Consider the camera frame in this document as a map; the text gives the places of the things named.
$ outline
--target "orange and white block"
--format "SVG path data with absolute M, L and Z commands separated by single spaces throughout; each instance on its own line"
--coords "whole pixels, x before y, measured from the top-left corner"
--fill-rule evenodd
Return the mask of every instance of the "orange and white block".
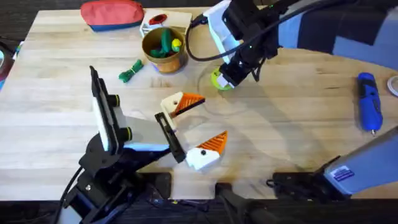
M 162 108 L 168 124 L 172 130 L 176 132 L 177 127 L 173 122 L 173 118 L 204 102 L 205 97 L 199 94 L 178 92 L 163 99 L 160 103 L 160 107 Z
M 228 132 L 205 141 L 187 152 L 186 162 L 195 170 L 200 170 L 221 157 L 228 138 Z

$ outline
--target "green string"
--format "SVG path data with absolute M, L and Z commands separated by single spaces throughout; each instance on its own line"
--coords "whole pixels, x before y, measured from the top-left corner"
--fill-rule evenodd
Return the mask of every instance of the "green string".
M 140 59 L 127 71 L 120 73 L 119 79 L 124 83 L 128 82 L 133 75 L 135 75 L 140 69 L 143 68 L 142 61 Z

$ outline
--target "sticker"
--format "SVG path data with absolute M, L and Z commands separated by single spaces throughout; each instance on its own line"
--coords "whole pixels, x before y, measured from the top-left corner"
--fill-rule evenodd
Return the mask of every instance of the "sticker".
M 341 166 L 333 171 L 330 172 L 330 175 L 337 180 L 338 182 L 341 182 L 349 177 L 354 176 L 354 172 L 351 171 L 348 167 L 346 166 Z

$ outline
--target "red pencil case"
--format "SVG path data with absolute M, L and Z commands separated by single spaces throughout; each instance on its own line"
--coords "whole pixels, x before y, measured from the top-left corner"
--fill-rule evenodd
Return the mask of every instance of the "red pencil case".
M 144 19 L 142 5 L 130 0 L 102 0 L 84 3 L 80 14 L 93 31 L 138 26 Z

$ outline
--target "blue object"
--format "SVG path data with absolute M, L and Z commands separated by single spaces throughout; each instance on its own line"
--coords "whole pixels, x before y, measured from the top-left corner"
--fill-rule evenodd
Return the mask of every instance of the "blue object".
M 358 75 L 359 113 L 362 128 L 375 134 L 383 123 L 379 92 L 374 76 L 370 73 Z
M 0 90 L 2 89 L 2 86 L 4 85 L 5 80 L 0 81 Z

